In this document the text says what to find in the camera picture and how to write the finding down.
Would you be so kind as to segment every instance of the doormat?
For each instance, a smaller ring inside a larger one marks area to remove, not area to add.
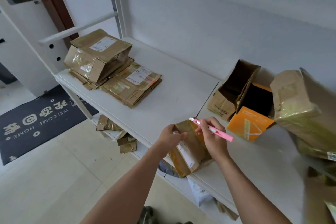
[[[91,115],[98,111],[82,100]],[[4,165],[58,136],[86,116],[61,85],[0,116],[0,154]]]

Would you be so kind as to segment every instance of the person's left hand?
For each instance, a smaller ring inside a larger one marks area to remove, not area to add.
[[[174,124],[166,126],[162,130],[158,140],[153,145],[155,151],[157,151],[161,159],[163,159],[174,147],[179,144],[181,140],[186,138],[188,135],[187,132],[182,134],[173,134],[174,126]]]

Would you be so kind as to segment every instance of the person's left arm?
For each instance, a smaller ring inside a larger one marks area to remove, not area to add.
[[[155,144],[101,197],[81,224],[137,223],[160,160],[187,136],[186,132],[173,134],[173,129],[171,124],[162,130]]]

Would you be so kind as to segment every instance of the white plastic bag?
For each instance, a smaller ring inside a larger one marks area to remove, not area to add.
[[[206,192],[204,189],[202,189],[200,186],[198,186],[195,182],[190,180],[188,177],[188,182],[191,187],[191,191],[194,194],[195,200],[196,200],[196,205],[198,208],[210,200],[212,200],[212,195],[209,192]]]

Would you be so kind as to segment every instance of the hand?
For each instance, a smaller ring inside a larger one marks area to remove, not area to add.
[[[230,159],[228,146],[226,145],[226,140],[215,134],[212,134],[209,131],[208,125],[213,126],[223,132],[226,131],[225,128],[214,117],[201,119],[201,126],[196,128],[195,131],[198,134],[203,133],[205,146],[207,147],[210,155],[215,161],[218,161],[223,158]]]
[[[159,155],[160,160],[163,159],[174,147],[176,147],[181,140],[187,137],[188,133],[173,134],[174,124],[166,126],[158,140],[153,145],[155,152]]]

